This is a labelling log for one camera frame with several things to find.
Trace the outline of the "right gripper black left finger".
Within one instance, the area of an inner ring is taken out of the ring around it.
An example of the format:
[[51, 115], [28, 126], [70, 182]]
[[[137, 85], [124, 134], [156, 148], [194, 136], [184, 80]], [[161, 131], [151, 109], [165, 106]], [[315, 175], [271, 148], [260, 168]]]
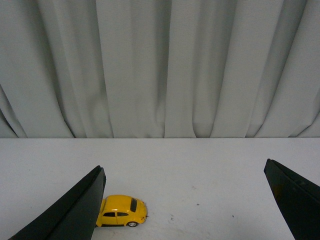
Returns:
[[106, 175], [96, 166], [12, 240], [90, 240], [100, 212]]

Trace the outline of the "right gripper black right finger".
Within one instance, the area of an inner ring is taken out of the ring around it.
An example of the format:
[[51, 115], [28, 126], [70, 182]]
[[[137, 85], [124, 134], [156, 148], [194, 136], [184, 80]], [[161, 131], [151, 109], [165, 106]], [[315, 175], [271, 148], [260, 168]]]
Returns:
[[296, 240], [320, 238], [320, 187], [281, 163], [267, 159], [264, 174]]

